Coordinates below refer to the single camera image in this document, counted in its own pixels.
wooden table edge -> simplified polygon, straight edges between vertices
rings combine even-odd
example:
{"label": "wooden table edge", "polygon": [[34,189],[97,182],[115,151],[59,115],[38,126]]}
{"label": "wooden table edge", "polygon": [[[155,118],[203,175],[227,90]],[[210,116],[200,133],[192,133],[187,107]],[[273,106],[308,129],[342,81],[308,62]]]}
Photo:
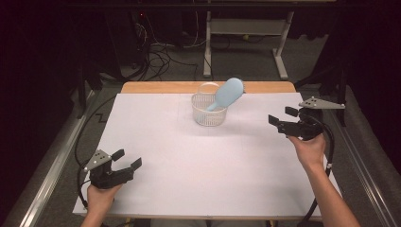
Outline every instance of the wooden table edge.
{"label": "wooden table edge", "polygon": [[[221,85],[225,81],[213,81]],[[121,94],[194,94],[205,81],[130,81],[126,82]],[[295,93],[294,84],[288,81],[244,81],[245,92],[256,93]],[[217,87],[207,85],[203,92],[213,92]]]}

forearm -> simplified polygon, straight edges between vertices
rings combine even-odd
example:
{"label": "forearm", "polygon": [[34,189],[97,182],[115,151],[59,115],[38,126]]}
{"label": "forearm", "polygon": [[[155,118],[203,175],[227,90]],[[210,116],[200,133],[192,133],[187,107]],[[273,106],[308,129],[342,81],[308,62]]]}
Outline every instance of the forearm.
{"label": "forearm", "polygon": [[306,173],[319,204],[324,226],[359,226],[354,214],[327,178],[323,167],[309,167]]}
{"label": "forearm", "polygon": [[103,214],[88,213],[80,227],[99,227],[104,219]]}

human arm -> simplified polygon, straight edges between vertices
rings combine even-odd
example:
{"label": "human arm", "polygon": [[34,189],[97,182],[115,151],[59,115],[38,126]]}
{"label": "human arm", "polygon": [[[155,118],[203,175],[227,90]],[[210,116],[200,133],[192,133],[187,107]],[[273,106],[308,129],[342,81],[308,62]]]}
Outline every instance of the human arm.
{"label": "human arm", "polygon": [[112,206],[113,199],[117,191],[123,184],[110,189],[98,189],[93,185],[88,187],[88,213],[81,227],[99,227],[106,213]]}
{"label": "human arm", "polygon": [[359,226],[354,214],[324,171],[324,136],[320,134],[308,141],[302,141],[293,136],[288,136],[288,139],[294,144],[298,159],[310,181],[322,213],[324,226]]}

metal rail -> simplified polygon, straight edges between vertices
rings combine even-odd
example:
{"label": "metal rail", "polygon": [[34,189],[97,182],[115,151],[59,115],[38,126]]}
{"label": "metal rail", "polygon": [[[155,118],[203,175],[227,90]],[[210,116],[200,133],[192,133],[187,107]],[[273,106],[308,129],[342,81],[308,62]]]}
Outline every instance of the metal rail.
{"label": "metal rail", "polygon": [[95,102],[97,96],[98,94],[95,94],[95,92],[93,91],[91,91],[88,95],[87,101],[90,103],[89,108],[85,110],[82,118],[78,119],[75,123],[70,137],[63,142],[62,148],[59,150],[59,153],[54,160],[53,165],[50,167],[46,177],[44,178],[44,182],[42,183],[42,186],[38,190],[35,199],[27,210],[26,215],[20,224],[20,227],[35,226],[40,214],[44,210],[44,207],[46,206],[51,194],[53,193],[54,188],[56,187],[56,184],[59,180],[62,170],[64,169],[68,156],[71,153],[71,150],[73,150],[74,145],[77,141],[77,136],[79,135],[79,132],[81,131],[82,126],[86,121],[88,112],[92,110],[93,103]]}
{"label": "metal rail", "polygon": [[340,124],[334,112],[331,111],[329,116],[336,123],[336,126],[338,127],[340,134],[344,139],[345,145],[348,147],[348,155],[350,157],[351,163],[357,170],[356,173],[382,225],[387,227],[398,226],[392,216],[391,211],[389,210],[389,207],[383,199],[380,189],[377,187],[373,177],[369,173],[368,168],[362,161],[362,158],[360,157],[348,131]]}

human hand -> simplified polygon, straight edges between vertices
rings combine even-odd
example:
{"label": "human hand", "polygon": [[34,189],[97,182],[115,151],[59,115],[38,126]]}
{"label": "human hand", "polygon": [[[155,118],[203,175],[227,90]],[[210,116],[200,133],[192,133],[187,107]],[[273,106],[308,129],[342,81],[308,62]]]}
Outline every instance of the human hand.
{"label": "human hand", "polygon": [[93,185],[88,187],[88,213],[81,227],[100,226],[106,213],[112,207],[114,196],[123,184],[110,189],[99,189]]}
{"label": "human hand", "polygon": [[306,171],[317,167],[323,168],[323,156],[325,150],[325,140],[323,134],[307,141],[300,140],[294,136],[288,136],[289,141],[297,151],[298,160]]}

